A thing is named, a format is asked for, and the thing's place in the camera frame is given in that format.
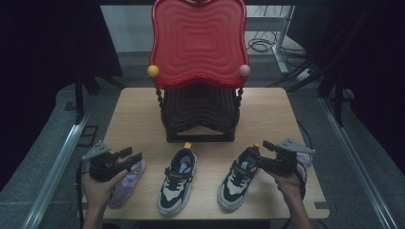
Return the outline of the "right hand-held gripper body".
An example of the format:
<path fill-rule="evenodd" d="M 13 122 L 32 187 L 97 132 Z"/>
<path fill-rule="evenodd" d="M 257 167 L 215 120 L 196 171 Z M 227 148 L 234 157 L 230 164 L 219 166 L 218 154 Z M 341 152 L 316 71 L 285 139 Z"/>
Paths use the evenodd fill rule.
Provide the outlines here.
<path fill-rule="evenodd" d="M 311 156 L 315 154 L 313 149 L 292 138 L 286 138 L 274 145 L 276 146 L 274 151 L 276 157 L 271 158 L 272 166 L 266 168 L 266 170 L 276 175 L 287 175 L 292 173 L 296 169 L 296 156 L 298 153 L 310 154 Z"/>

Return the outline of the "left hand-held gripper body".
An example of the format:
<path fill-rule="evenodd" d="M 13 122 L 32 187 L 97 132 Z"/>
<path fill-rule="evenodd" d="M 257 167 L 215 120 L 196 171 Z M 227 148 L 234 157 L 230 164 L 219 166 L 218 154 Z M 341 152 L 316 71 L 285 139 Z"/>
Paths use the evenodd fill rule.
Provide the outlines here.
<path fill-rule="evenodd" d="M 119 151 L 110 152 L 111 148 L 104 142 L 99 141 L 83 157 L 82 161 L 90 162 L 90 176 L 97 181 L 108 181 L 119 172 L 126 170 L 126 162 L 117 162 Z"/>

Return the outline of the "purple sandal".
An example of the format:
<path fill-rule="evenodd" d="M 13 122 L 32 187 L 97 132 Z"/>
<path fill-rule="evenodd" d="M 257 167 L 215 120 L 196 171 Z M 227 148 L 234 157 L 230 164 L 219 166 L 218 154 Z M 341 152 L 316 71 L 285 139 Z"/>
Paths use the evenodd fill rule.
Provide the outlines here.
<path fill-rule="evenodd" d="M 119 183 L 116 184 L 112 197 L 108 202 L 109 208 L 117 208 L 132 195 L 145 169 L 146 162 L 144 160 L 131 167 L 130 172 Z"/>
<path fill-rule="evenodd" d="M 310 154 L 298 153 L 296 156 L 296 173 L 301 181 L 307 182 L 307 169 L 312 165 L 312 156 Z"/>

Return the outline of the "navy and beige sneaker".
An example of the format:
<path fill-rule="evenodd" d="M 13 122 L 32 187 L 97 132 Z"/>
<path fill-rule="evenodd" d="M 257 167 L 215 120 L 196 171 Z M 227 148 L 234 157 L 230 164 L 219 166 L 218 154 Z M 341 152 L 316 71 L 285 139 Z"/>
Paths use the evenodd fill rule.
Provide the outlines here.
<path fill-rule="evenodd" d="M 190 198 L 191 183 L 199 168 L 199 160 L 191 147 L 191 143 L 185 142 L 165 168 L 158 199 L 158 208 L 162 214 L 176 215 Z"/>
<path fill-rule="evenodd" d="M 245 202 L 249 185 L 260 171 L 257 165 L 259 149 L 257 144 L 249 146 L 232 162 L 217 194 L 223 208 L 235 211 Z"/>

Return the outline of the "red and black shoe rack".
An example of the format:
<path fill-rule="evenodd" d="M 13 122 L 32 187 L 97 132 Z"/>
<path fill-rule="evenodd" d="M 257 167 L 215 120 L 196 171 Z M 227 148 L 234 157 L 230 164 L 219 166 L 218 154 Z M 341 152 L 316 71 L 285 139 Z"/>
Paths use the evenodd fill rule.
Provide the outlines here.
<path fill-rule="evenodd" d="M 231 142 L 250 75 L 244 0 L 156 0 L 147 72 L 169 142 Z"/>

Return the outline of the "person's right hand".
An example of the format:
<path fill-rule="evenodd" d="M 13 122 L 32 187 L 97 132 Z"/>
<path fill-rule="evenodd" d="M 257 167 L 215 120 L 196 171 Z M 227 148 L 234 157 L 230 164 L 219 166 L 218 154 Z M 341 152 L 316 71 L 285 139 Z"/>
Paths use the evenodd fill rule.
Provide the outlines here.
<path fill-rule="evenodd" d="M 295 174 L 286 176 L 279 176 L 271 172 L 268 172 L 268 174 L 274 178 L 277 188 L 282 193 L 287 205 L 298 203 L 302 200 L 300 180 Z"/>

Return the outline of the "person's left hand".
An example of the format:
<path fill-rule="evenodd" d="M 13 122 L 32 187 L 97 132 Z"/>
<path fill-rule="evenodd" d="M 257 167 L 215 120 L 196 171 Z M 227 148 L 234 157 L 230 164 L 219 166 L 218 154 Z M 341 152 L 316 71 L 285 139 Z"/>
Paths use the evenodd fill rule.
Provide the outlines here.
<path fill-rule="evenodd" d="M 123 170 L 110 180 L 100 182 L 90 176 L 89 168 L 90 164 L 87 163 L 81 175 L 81 184 L 84 187 L 88 210 L 104 210 L 107 207 L 111 194 L 115 190 L 116 184 L 127 175 L 127 171 Z"/>

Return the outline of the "black metal stand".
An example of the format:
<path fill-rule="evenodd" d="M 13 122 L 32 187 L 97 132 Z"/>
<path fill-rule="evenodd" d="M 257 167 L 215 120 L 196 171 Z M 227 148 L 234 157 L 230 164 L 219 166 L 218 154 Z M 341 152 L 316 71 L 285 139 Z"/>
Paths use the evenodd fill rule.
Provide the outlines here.
<path fill-rule="evenodd" d="M 91 95 L 99 92 L 99 86 L 94 76 L 79 73 L 75 78 L 75 124 L 79 124 L 84 116 L 83 90 Z"/>

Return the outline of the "black tripod stand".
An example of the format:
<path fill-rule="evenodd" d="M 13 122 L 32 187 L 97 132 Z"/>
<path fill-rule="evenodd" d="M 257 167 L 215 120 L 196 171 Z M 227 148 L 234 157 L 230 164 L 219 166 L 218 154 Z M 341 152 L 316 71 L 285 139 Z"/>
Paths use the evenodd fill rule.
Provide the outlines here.
<path fill-rule="evenodd" d="M 304 86 L 312 83 L 321 78 L 320 84 L 316 89 L 316 93 L 320 97 L 327 97 L 330 93 L 333 93 L 331 99 L 332 102 L 332 116 L 339 126 L 343 126 L 342 121 L 342 108 L 343 103 L 347 101 L 344 97 L 343 76 L 338 68 L 338 61 L 332 60 L 324 67 L 318 67 L 313 60 L 305 60 L 298 65 L 294 70 L 287 73 L 287 75 L 273 83 L 269 84 L 269 87 L 279 85 L 284 82 L 289 82 L 293 78 L 296 78 L 305 69 L 310 69 L 311 73 L 301 81 L 287 87 L 288 92 L 296 92 Z"/>

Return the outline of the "white power strip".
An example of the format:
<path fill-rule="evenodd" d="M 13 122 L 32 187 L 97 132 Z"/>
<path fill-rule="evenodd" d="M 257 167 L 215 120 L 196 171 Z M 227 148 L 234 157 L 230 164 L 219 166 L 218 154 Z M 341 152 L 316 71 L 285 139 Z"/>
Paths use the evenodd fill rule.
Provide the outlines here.
<path fill-rule="evenodd" d="M 296 76 L 296 80 L 302 81 L 302 80 L 306 79 L 307 77 L 309 77 L 312 73 L 313 73 L 313 70 L 305 69 Z"/>

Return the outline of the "black curtain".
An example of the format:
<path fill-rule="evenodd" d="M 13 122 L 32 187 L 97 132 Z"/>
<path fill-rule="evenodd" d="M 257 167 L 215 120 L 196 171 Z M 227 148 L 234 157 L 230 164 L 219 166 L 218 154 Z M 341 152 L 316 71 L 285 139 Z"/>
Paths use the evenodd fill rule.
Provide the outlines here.
<path fill-rule="evenodd" d="M 39 136 L 57 93 L 121 76 L 96 0 L 0 0 L 0 191 Z"/>
<path fill-rule="evenodd" d="M 299 6 L 288 36 L 315 64 L 327 94 L 352 92 L 352 110 L 405 175 L 405 0 Z"/>

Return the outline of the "metal floor rail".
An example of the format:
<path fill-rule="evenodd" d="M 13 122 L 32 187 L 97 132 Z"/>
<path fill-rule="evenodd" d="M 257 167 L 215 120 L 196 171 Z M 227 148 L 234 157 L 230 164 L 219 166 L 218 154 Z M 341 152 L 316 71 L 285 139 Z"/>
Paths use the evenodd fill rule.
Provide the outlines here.
<path fill-rule="evenodd" d="M 84 115 L 81 121 L 78 124 L 75 124 L 69 131 L 69 134 L 65 139 L 65 142 L 62 145 L 36 200 L 33 202 L 32 208 L 24 220 L 21 229 L 38 229 L 88 118 L 89 116 L 87 114 Z"/>
<path fill-rule="evenodd" d="M 390 208 L 376 188 L 345 129 L 336 121 L 331 104 L 324 97 L 319 102 L 383 229 L 398 229 Z"/>

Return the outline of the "white metal desk frame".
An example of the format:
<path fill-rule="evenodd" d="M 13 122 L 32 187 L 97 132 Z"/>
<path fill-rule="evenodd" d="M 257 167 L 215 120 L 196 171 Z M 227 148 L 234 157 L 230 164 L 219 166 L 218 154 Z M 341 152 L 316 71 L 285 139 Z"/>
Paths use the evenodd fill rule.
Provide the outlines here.
<path fill-rule="evenodd" d="M 247 7 L 246 49 L 250 54 L 271 54 L 281 74 L 288 73 L 282 48 L 293 11 L 293 6 Z"/>

